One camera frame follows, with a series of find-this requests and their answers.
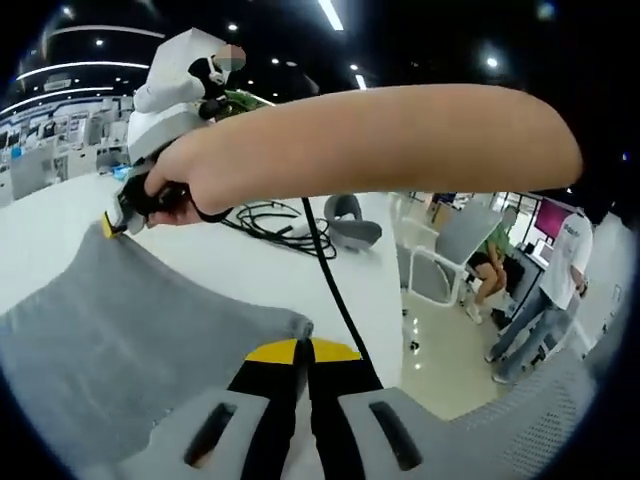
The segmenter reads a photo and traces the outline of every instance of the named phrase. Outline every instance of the man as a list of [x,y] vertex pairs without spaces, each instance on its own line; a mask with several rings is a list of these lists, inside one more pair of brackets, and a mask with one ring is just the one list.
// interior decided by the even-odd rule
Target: man
[[515,225],[517,218],[518,210],[512,205],[508,206],[502,221],[469,259],[469,265],[482,280],[478,293],[467,302],[466,308],[467,315],[477,324],[482,323],[480,307],[484,299],[507,286],[507,273],[502,264],[511,248],[507,231]]
[[587,288],[584,271],[591,256],[592,244],[593,231],[589,219],[581,211],[569,215],[562,223],[553,245],[553,254],[540,281],[540,287],[532,293],[533,298],[485,356],[489,363],[500,358],[518,333],[527,328],[536,317],[540,317],[524,344],[505,359],[493,374],[492,378],[496,383],[508,384],[517,380],[523,362],[538,350],[553,329],[558,316],[569,306],[574,292],[584,296]]

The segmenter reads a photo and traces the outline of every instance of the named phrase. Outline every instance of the pink screen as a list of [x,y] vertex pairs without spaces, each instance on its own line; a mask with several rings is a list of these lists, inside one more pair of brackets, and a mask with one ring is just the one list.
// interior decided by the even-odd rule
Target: pink screen
[[558,233],[560,233],[562,222],[564,222],[564,219],[570,214],[571,212],[559,207],[555,203],[549,200],[542,200],[535,227],[550,237],[556,238]]

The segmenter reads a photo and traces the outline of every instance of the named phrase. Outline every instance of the black strap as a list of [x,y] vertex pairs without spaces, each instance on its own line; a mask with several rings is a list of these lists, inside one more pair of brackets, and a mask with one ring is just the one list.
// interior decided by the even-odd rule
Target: black strap
[[233,208],[229,208],[224,212],[216,213],[214,215],[207,215],[206,213],[202,212],[198,208],[198,206],[195,204],[193,200],[191,200],[191,203],[193,203],[193,207],[196,209],[196,212],[198,212],[198,216],[200,217],[200,220],[207,223],[220,223],[222,220],[227,218],[227,215],[229,215],[229,212],[233,210]]

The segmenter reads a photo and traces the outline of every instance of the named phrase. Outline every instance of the black ceiling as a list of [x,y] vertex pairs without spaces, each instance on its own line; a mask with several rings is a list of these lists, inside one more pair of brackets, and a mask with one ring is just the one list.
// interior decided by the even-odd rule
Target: black ceiling
[[[299,72],[313,79],[321,93],[357,88],[356,72],[349,68],[353,63],[371,87],[474,82],[522,89],[551,103],[565,118],[603,119],[600,133],[610,140],[611,158],[637,151],[637,124],[630,110],[638,84],[637,56],[631,52],[634,26],[622,2],[332,1],[344,31],[331,28],[318,0],[69,1],[33,38],[17,72],[90,60],[148,65],[163,41],[104,30],[51,35],[67,27],[134,27],[167,38],[197,27],[242,46],[247,66],[232,75],[233,87],[272,101],[299,96],[291,87],[292,75]],[[73,18],[65,15],[64,6]],[[230,23],[238,30],[230,31]],[[98,38],[104,41],[100,47]],[[497,68],[487,66],[489,56],[498,61]],[[271,63],[274,57],[279,65]],[[287,61],[298,67],[286,66]],[[2,108],[38,95],[51,73],[63,72],[12,82]],[[80,80],[74,87],[114,86],[116,94],[131,94],[145,72],[121,67],[67,71]]]

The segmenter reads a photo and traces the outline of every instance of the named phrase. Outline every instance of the hand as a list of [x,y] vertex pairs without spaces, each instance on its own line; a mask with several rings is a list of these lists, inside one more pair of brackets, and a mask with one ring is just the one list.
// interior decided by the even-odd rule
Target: hand
[[576,284],[576,292],[578,292],[578,295],[580,295],[580,297],[584,297],[584,294],[586,291],[587,291],[587,284],[585,282]]
[[209,128],[202,128],[178,138],[160,154],[158,162],[149,172],[145,181],[145,191],[149,196],[157,195],[167,182],[186,183],[191,192],[191,198],[185,198],[173,211],[151,214],[148,219],[150,227],[199,223],[202,219],[195,205],[210,215],[227,208],[226,205],[218,207],[215,197],[215,193],[221,190],[216,185],[216,180],[220,178],[216,171],[219,162],[199,153],[203,146],[205,149],[208,146],[211,135],[207,130]]
[[190,225],[201,221],[193,202],[185,201],[172,212],[152,213],[149,215],[147,225],[152,228],[156,225]]

